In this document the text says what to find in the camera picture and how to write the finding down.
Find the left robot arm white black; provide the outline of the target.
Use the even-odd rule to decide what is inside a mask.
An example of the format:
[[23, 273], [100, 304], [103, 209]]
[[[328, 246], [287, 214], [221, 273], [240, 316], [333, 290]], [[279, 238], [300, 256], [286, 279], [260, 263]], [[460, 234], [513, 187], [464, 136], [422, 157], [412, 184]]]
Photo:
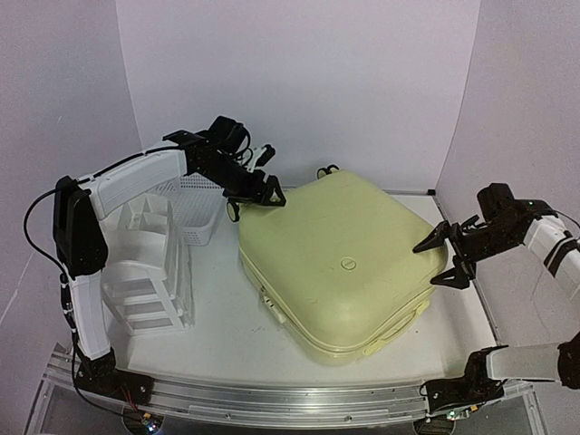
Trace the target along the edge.
[[101, 277], [109, 248], [101, 222], [116, 208], [167, 181], [199, 174], [223, 189], [234, 204], [282, 207], [286, 203], [279, 180], [262, 168], [275, 154], [266, 144], [240, 149], [249, 140], [238, 123], [197, 133], [178, 130], [147, 150], [122, 159], [83, 179], [60, 178], [54, 188], [53, 240], [71, 295], [71, 329], [80, 352], [89, 361], [85, 378], [103, 396], [121, 388], [121, 375], [106, 360], [112, 353], [104, 325]]

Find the pale yellow hard-shell suitcase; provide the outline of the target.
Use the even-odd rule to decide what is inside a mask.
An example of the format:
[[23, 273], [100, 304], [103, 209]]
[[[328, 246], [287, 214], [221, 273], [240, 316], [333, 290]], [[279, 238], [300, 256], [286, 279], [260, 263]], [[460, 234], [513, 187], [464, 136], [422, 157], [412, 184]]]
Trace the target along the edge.
[[429, 307], [445, 247], [417, 252], [431, 224], [336, 166], [280, 208], [230, 205], [244, 272], [303, 352], [340, 366], [377, 353]]

